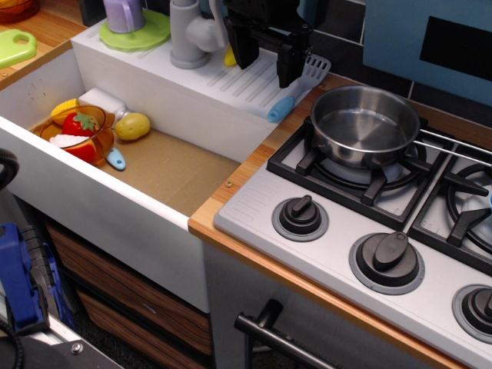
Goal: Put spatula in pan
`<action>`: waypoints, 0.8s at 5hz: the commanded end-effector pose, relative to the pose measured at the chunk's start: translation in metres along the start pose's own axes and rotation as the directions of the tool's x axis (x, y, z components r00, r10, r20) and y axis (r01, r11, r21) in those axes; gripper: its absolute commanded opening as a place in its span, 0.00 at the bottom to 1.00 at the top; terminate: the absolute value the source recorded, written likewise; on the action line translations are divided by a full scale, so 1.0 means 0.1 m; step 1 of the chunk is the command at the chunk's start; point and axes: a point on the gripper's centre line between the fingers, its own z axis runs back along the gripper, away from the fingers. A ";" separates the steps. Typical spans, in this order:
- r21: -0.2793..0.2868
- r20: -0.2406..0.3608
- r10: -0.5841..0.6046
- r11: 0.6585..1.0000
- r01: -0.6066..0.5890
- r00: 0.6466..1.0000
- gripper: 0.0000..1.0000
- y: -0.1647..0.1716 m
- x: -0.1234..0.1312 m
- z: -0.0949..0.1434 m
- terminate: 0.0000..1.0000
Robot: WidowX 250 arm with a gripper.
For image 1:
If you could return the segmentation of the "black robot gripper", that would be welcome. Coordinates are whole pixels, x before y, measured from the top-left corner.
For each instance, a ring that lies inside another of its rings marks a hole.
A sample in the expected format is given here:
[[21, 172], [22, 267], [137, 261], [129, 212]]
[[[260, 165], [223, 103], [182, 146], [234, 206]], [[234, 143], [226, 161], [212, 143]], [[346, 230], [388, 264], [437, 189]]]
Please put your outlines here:
[[225, 26], [235, 61], [248, 68], [259, 56], [259, 44], [277, 48], [280, 88], [302, 75], [310, 54], [312, 27], [298, 14], [299, 1], [224, 1]]

